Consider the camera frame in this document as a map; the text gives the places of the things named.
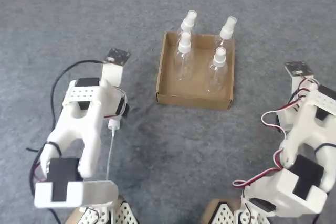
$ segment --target gray carpet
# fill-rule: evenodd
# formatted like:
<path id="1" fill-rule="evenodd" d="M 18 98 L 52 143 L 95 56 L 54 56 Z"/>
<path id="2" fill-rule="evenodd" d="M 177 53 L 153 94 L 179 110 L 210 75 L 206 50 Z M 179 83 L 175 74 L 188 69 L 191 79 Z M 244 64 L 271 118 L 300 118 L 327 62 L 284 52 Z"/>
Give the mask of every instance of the gray carpet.
<path id="1" fill-rule="evenodd" d="M 198 11 L 200 33 L 217 33 L 228 15 L 238 19 L 229 111 L 155 103 L 163 33 L 189 9 Z M 25 147 L 48 136 L 55 77 L 75 61 L 102 59 L 110 47 L 132 53 L 121 85 L 131 111 L 115 136 L 110 178 L 140 223 L 198 223 L 212 198 L 239 197 L 232 180 L 272 165 L 281 136 L 260 116 L 288 100 L 284 62 L 306 61 L 336 89 L 335 13 L 336 0 L 0 0 L 1 223 L 54 223 L 33 206 L 27 178 L 35 154 Z M 61 79 L 58 114 L 69 81 L 89 76 L 100 76 L 100 67 L 80 66 Z M 109 136 L 105 125 L 94 179 L 104 179 Z M 80 155 L 76 147 L 66 154 Z M 335 209 L 332 191 L 319 223 L 336 223 Z M 65 220 L 68 211 L 58 213 Z"/>

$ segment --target red and white wire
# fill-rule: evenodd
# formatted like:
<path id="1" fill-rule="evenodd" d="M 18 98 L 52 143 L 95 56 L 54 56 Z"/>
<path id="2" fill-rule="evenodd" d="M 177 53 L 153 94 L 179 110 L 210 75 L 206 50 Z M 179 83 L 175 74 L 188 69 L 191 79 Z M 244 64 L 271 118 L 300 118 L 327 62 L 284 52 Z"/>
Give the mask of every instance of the red and white wire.
<path id="1" fill-rule="evenodd" d="M 235 181 L 232 182 L 232 185 L 236 188 L 244 188 L 246 186 L 249 186 L 250 184 L 252 184 L 253 182 L 257 181 L 258 179 L 268 175 L 271 172 L 278 172 L 280 170 L 283 169 L 283 166 L 279 160 L 279 154 L 282 152 L 282 148 L 277 150 L 276 152 L 274 152 L 273 154 L 273 162 L 276 165 L 276 167 L 272 167 L 269 168 L 265 171 L 263 171 L 262 173 L 259 173 L 258 175 L 254 176 L 253 178 L 249 179 L 249 180 L 242 180 L 242 179 L 237 179 Z"/>
<path id="2" fill-rule="evenodd" d="M 279 108 L 278 110 L 273 110 L 273 111 L 268 111 L 268 112 L 265 112 L 262 116 L 261 116 L 261 122 L 263 123 L 263 125 L 267 126 L 267 127 L 272 127 L 272 128 L 276 128 L 276 129 L 279 129 L 282 131 L 283 133 L 283 136 L 284 136 L 284 139 L 287 138 L 287 134 L 286 134 L 286 131 L 284 130 L 284 128 L 282 128 L 281 126 L 277 125 L 277 124 L 271 124 L 271 123 L 266 123 L 265 120 L 264 120 L 264 117 L 268 114 L 272 114 L 272 113 L 278 113 L 280 111 L 283 111 L 283 110 L 286 110 L 290 107 L 293 107 L 294 105 L 296 105 L 299 101 L 300 101 L 301 97 L 299 97 L 298 99 L 296 99 L 295 101 L 293 102 L 290 102 L 288 103 L 287 105 Z"/>

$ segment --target perforated plate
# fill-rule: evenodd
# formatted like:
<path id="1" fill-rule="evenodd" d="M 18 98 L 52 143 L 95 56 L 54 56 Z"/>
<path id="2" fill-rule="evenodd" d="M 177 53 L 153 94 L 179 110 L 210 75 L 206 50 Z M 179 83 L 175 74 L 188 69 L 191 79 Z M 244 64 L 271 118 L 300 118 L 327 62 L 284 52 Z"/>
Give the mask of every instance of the perforated plate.
<path id="1" fill-rule="evenodd" d="M 69 102 L 93 101 L 97 98 L 100 87 L 73 87 L 71 89 Z"/>
<path id="2" fill-rule="evenodd" d="M 234 224 L 234 215 L 228 204 L 222 203 L 211 224 Z"/>
<path id="3" fill-rule="evenodd" d="M 81 212 L 84 211 L 78 224 L 105 224 L 109 220 L 109 213 L 106 207 L 81 207 Z"/>
<path id="4" fill-rule="evenodd" d="M 121 204 L 115 218 L 115 224 L 138 224 L 130 206 L 126 202 Z"/>
<path id="5" fill-rule="evenodd" d="M 250 213 L 247 209 L 238 210 L 235 212 L 235 218 L 237 218 L 238 224 L 249 224 Z M 271 224 L 266 217 L 261 216 L 258 212 L 252 211 L 250 224 Z"/>

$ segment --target spray nozzle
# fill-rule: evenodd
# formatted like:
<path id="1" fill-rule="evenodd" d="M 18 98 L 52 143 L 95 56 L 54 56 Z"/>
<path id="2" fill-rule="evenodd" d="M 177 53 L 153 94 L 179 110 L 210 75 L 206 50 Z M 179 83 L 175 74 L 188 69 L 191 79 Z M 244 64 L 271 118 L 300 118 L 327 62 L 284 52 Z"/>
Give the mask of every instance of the spray nozzle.
<path id="1" fill-rule="evenodd" d="M 222 27 L 220 31 L 220 34 L 219 34 L 220 37 L 222 39 L 231 39 L 236 23 L 237 23 L 237 19 L 233 16 L 229 16 L 227 18 L 225 25 Z"/>
<path id="2" fill-rule="evenodd" d="M 197 17 L 197 12 L 194 10 L 190 10 L 181 24 L 182 30 L 190 32 L 195 25 L 196 17 Z"/>
<path id="3" fill-rule="evenodd" d="M 218 47 L 214 55 L 213 63 L 217 67 L 222 67 L 225 64 L 225 61 L 226 61 L 226 50 L 224 47 Z"/>

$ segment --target black cable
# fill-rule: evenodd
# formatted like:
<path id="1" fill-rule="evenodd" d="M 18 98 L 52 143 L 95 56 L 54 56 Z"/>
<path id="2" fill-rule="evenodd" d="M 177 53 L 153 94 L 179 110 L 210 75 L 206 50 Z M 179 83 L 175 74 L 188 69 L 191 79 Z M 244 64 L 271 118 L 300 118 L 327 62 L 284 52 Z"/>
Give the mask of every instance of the black cable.
<path id="1" fill-rule="evenodd" d="M 249 219 L 248 219 L 248 224 L 251 224 L 251 221 L 252 221 L 252 212 L 251 212 L 251 210 L 248 208 L 248 206 L 247 206 L 247 204 L 245 203 L 245 207 L 246 207 L 246 209 L 248 210 L 248 212 L 249 212 Z"/>
<path id="2" fill-rule="evenodd" d="M 36 150 L 36 149 L 33 149 L 33 148 L 29 148 L 29 147 L 27 147 L 26 148 L 26 151 L 29 151 L 29 152 L 38 152 L 38 150 Z"/>
<path id="3" fill-rule="evenodd" d="M 319 146 L 314 150 L 315 154 L 316 154 L 316 152 L 318 152 L 322 147 L 325 147 L 325 146 L 330 146 L 330 147 L 334 147 L 334 148 L 336 148 L 336 144 L 332 144 L 332 143 L 324 143 L 324 144 L 319 145 Z"/>
<path id="4" fill-rule="evenodd" d="M 312 224 L 316 224 L 319 217 L 320 217 L 320 214 L 315 215 Z"/>
<path id="5" fill-rule="evenodd" d="M 98 221 L 99 221 L 99 212 L 98 212 L 97 210 L 93 209 L 93 208 L 90 208 L 90 207 L 87 207 L 85 211 L 87 211 L 88 209 L 90 209 L 90 210 L 96 212 L 97 220 L 94 222 L 94 224 L 97 224 Z"/>
<path id="6" fill-rule="evenodd" d="M 68 72 L 70 69 L 72 69 L 75 66 L 78 66 L 82 63 L 103 63 L 100 60 L 81 60 L 78 61 L 72 65 L 70 65 L 69 67 L 67 67 L 65 70 L 63 70 L 63 72 L 56 78 L 56 80 L 54 81 L 53 85 L 51 86 L 51 92 L 50 92 L 50 107 L 51 107 L 51 116 L 52 116 L 52 124 L 51 124 L 51 131 L 53 131 L 55 129 L 56 126 L 56 115 L 55 115 L 55 108 L 54 108 L 54 94 L 55 94 L 55 88 L 56 85 L 58 83 L 58 81 L 60 80 L 60 78 L 66 73 Z M 46 143 L 43 144 L 43 146 L 41 147 L 41 149 L 37 152 L 37 155 L 31 165 L 30 171 L 29 171 L 29 187 L 30 187 L 30 192 L 32 194 L 33 197 L 35 197 L 35 187 L 34 187 L 34 169 L 36 164 L 38 163 L 38 160 L 41 157 L 41 153 L 43 151 L 44 146 L 46 145 Z M 56 212 L 51 209 L 48 208 L 48 210 L 52 213 L 52 215 L 55 217 L 55 220 L 58 224 L 61 224 L 61 221 L 59 220 Z"/>

